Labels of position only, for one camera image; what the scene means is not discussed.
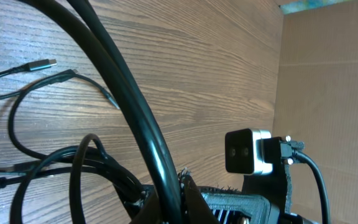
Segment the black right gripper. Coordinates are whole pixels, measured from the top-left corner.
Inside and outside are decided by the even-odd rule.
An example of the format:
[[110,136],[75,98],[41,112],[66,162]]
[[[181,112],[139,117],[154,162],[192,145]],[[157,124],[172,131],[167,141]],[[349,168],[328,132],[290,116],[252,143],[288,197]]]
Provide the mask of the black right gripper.
[[228,172],[242,174],[241,190],[199,186],[198,190],[215,223],[313,223],[291,210],[291,177],[287,164],[226,162]]

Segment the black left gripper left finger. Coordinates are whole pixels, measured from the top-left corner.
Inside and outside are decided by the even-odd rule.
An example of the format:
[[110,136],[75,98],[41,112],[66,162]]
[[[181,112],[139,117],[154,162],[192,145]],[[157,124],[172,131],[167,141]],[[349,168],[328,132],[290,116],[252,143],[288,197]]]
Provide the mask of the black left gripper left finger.
[[144,199],[132,204],[134,215],[131,224],[163,224],[165,219],[155,190],[149,191]]

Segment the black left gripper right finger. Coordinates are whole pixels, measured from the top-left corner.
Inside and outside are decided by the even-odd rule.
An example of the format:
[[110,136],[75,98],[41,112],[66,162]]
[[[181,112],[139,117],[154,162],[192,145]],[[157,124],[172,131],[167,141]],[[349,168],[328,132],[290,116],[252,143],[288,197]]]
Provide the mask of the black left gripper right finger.
[[182,175],[180,183],[183,222],[188,224],[218,224],[217,218],[208,207],[191,175]]

